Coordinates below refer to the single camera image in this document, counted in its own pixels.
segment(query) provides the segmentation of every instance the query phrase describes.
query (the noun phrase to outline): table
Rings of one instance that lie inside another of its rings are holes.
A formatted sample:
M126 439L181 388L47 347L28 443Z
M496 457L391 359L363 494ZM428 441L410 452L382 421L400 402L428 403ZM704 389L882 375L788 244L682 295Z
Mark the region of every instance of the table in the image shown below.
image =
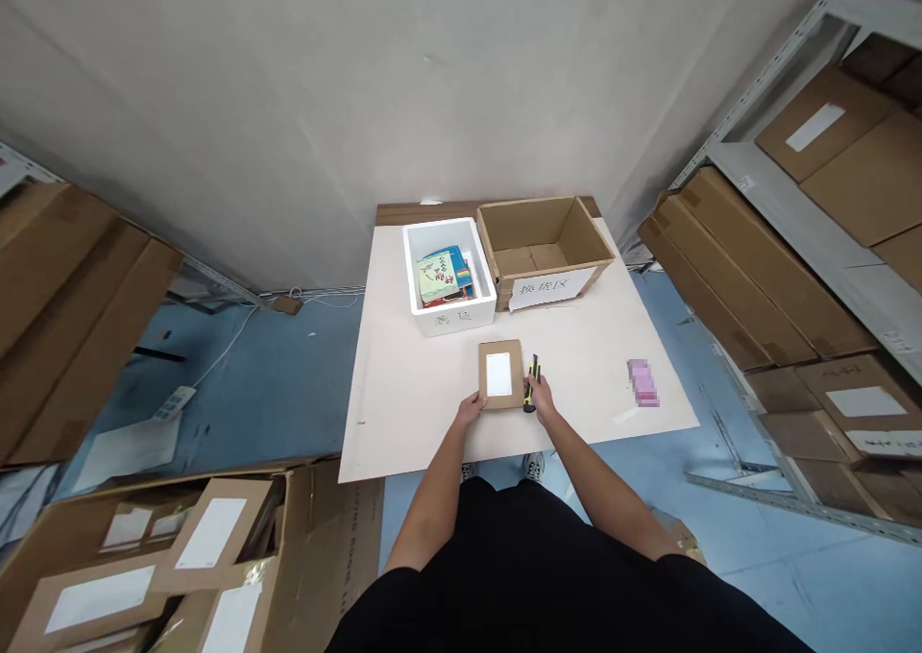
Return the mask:
M476 204L399 206L407 213L394 205L379 208L372 238L340 482L425 469L458 403L477 389L477 344L487 341L519 339L526 360L538 353L558 409L590 444L699 425L617 250L583 298L499 312L489 326L424 338L407 302L400 225L467 216ZM594 203L592 212L597 216ZM614 249L605 221L594 220ZM659 407L637 406L627 370L631 358L649 361ZM471 428L464 458L550 448L534 414L486 411Z

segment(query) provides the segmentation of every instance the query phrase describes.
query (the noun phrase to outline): white wall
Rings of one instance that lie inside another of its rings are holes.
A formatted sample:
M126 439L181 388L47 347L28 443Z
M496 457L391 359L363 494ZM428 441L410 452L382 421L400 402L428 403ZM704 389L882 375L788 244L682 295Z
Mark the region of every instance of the white wall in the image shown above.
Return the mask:
M0 136L260 288L386 202L594 194L616 237L811 0L0 0Z

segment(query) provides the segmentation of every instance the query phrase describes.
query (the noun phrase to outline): cardboard box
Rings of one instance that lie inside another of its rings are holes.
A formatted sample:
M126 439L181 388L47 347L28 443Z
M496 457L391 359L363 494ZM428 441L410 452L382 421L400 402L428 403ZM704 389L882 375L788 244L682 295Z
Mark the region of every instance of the cardboard box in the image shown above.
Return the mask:
M47 576L10 644L10 653L54 653L155 619L167 596L148 589L160 552Z
M772 362L791 365L816 358L810 344L784 313L720 247L678 196L667 197L653 218Z
M922 224L922 120L892 114L801 185L865 247Z
M876 355L855 355L796 369L823 409L868 456L922 454L918 387Z
M228 568L267 512L271 480L215 478L208 483L151 581L155 593L221 588Z
M512 309L516 302L537 304L529 300L534 296L541 302L581 298L615 260L577 197L481 205L477 228L497 285L497 312L510 302Z
M117 221L0 360L0 462L41 410L148 242Z
M803 413L822 408L792 367L746 375L767 413Z
M759 420L785 456L837 463L863 458L825 411L768 413Z
M922 226L902 232L872 249L906 283L922 293Z
M895 464L862 464L855 477L895 521L922 526L922 495Z
M646 219L638 228L637 235L666 270L682 300L694 310L695 317L710 330L738 368L745 372L771 365L771 358L675 248L654 219Z
M285 483L289 511L262 651L323 651L340 617L377 578L383 479L340 485L338 473L339 461L323 457L220 473L278 475ZM152 488L202 489L210 478L160 479L45 507L0 570L0 650L9 644L39 579L98 559L96 550L120 501Z
M480 344L477 353L480 360L480 396L487 397L483 409L521 408L525 388L522 383L522 344L519 340Z
M8 296L0 357L77 269L118 214L67 183L36 183L0 200L0 285Z
M77 452L181 266L176 250L148 242L8 457L10 464L65 461Z
M890 519L890 514L860 483L848 464L806 459L795 459L793 463L821 504L878 519Z
M877 341L716 168L700 169L680 195L817 353L837 357L877 348Z
M803 182L899 104L835 67L824 67L756 137L756 144Z

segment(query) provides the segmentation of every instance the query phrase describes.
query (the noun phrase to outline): open cardboard box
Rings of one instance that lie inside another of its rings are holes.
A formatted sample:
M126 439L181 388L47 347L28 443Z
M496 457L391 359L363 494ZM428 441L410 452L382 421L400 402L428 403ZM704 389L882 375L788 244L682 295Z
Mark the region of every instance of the open cardboard box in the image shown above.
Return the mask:
M516 280L594 269L581 277L581 298L615 260L578 197L546 197L481 205L477 227L497 284L497 312L508 310ZM549 295L552 302L560 300Z

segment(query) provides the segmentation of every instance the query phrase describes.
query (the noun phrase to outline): sneaker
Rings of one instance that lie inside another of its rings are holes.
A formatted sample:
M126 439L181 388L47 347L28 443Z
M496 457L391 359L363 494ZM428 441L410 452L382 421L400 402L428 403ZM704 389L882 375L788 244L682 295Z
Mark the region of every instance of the sneaker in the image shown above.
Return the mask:
M461 482L477 477L477 464L461 464Z
M525 454L522 457L522 477L526 480L532 480L539 485L541 476L545 474L545 455L538 453Z

